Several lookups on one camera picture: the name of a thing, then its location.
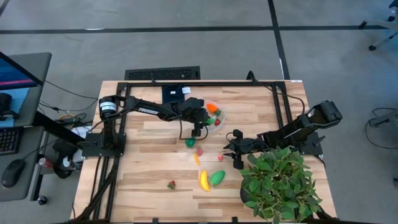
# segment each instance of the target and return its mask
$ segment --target wooden table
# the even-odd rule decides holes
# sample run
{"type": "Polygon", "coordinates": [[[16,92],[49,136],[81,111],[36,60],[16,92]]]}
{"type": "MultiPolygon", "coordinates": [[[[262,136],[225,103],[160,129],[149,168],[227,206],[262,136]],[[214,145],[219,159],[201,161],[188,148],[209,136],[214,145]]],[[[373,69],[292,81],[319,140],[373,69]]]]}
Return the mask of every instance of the wooden table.
{"type": "MultiPolygon", "coordinates": [[[[115,94],[117,84],[117,81],[103,82],[99,96],[115,94]]],[[[303,99],[308,109],[303,83],[286,81],[286,87],[287,93],[303,99]]],[[[252,209],[245,207],[239,197],[243,178],[233,168],[232,159],[224,157],[220,162],[218,155],[226,152],[223,149],[228,143],[225,135],[234,129],[240,129],[248,138],[255,138],[257,133],[278,129],[272,92],[261,86],[202,86],[191,89],[192,93],[185,98],[192,96],[214,101],[227,114],[225,125],[217,133],[209,134],[204,141],[195,145],[203,149],[201,166],[198,167],[194,160],[195,150],[187,149],[184,141],[178,140],[178,121],[168,123],[156,116],[129,113],[125,129],[127,144],[119,164],[112,222],[151,222],[153,218],[159,218],[160,222],[230,222],[231,217],[238,217],[241,222],[262,221],[259,217],[253,217],[252,209]],[[205,192],[199,186],[198,176],[203,169],[208,171],[209,176],[218,170],[226,171],[222,183],[212,187],[211,192],[205,192]],[[171,180],[175,180],[177,184],[175,190],[167,188],[167,183],[171,180]]],[[[162,103],[161,87],[133,87],[131,90],[132,96],[162,103]]],[[[279,101],[284,112],[281,96],[279,101]]],[[[302,104],[291,98],[289,103],[295,118],[301,113],[302,104]]],[[[283,113],[284,124],[287,124],[285,117],[283,113]]],[[[99,121],[97,107],[94,124],[99,121]]],[[[101,128],[98,126],[96,132],[100,132],[101,128]]],[[[192,128],[193,125],[183,123],[183,137],[189,137],[192,128]]],[[[305,156],[304,159],[305,164],[311,167],[313,179],[317,181],[317,194],[323,199],[321,206],[331,216],[335,216],[323,164],[313,156],[305,156]]],[[[75,197],[77,215],[90,201],[96,163],[95,157],[84,162],[75,197]]],[[[105,207],[106,199],[103,199],[100,218],[104,217],[105,207]]]]}

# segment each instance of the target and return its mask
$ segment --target yellow toy fruit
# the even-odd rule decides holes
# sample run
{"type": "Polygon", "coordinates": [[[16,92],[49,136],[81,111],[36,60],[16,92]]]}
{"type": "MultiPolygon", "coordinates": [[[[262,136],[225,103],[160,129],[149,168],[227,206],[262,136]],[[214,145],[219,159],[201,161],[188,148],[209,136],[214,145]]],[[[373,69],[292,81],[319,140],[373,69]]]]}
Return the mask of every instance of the yellow toy fruit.
{"type": "Polygon", "coordinates": [[[211,190],[210,190],[209,183],[207,182],[207,170],[203,170],[203,171],[200,173],[199,185],[200,185],[200,187],[201,187],[203,190],[211,191],[211,190]]]}

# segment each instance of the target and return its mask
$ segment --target toy fruit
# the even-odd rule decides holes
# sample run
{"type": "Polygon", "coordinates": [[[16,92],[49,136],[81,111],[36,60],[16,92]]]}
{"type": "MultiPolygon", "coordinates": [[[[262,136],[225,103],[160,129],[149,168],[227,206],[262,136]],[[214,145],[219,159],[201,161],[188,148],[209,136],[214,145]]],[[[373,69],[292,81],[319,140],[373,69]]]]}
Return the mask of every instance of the toy fruit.
{"type": "Polygon", "coordinates": [[[221,114],[221,111],[217,108],[216,105],[214,105],[212,103],[208,103],[206,106],[207,106],[207,109],[208,109],[208,111],[210,113],[213,113],[213,114],[215,114],[217,116],[221,114]]]}
{"type": "Polygon", "coordinates": [[[195,145],[195,141],[196,141],[195,138],[187,139],[185,140],[185,145],[187,147],[193,147],[195,145]]]}
{"type": "Polygon", "coordinates": [[[167,185],[167,187],[174,190],[175,189],[175,181],[174,180],[170,181],[170,183],[167,185]]]}
{"type": "Polygon", "coordinates": [[[197,149],[197,154],[198,156],[201,156],[203,154],[203,151],[201,149],[197,149]]]}
{"type": "Polygon", "coordinates": [[[209,182],[213,186],[217,185],[224,179],[224,176],[225,176],[225,171],[223,171],[223,170],[217,171],[213,175],[210,176],[209,182]]]}
{"type": "Polygon", "coordinates": [[[203,170],[199,176],[199,185],[203,190],[210,191],[209,183],[207,182],[207,170],[203,170]]]}
{"type": "Polygon", "coordinates": [[[198,154],[197,153],[193,153],[193,156],[194,156],[198,166],[200,166],[200,161],[199,161],[199,158],[198,158],[198,154]]]}
{"type": "Polygon", "coordinates": [[[208,118],[207,121],[206,121],[206,124],[212,125],[212,124],[214,124],[215,122],[216,122],[216,119],[214,119],[214,118],[208,118]]]}

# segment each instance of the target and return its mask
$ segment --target keyboard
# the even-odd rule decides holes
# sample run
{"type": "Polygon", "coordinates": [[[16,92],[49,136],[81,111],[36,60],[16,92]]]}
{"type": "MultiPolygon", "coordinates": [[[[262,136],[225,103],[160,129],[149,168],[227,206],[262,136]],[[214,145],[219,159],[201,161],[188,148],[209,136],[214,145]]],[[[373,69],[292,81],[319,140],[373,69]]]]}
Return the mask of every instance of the keyboard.
{"type": "Polygon", "coordinates": [[[0,129],[0,156],[18,152],[23,128],[0,129]]]}
{"type": "Polygon", "coordinates": [[[199,80],[200,68],[175,67],[175,68],[150,68],[126,70],[125,80],[199,80]]]}

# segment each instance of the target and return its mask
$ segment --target computer mouse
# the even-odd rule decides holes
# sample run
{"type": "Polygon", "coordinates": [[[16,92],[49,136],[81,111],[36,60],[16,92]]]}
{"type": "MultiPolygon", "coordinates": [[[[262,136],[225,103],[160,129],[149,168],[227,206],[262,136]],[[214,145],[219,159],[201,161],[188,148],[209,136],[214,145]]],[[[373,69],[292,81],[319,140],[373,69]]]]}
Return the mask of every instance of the computer mouse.
{"type": "Polygon", "coordinates": [[[2,173],[1,184],[7,188],[11,188],[16,185],[24,167],[25,161],[22,159],[12,161],[2,173]]]}

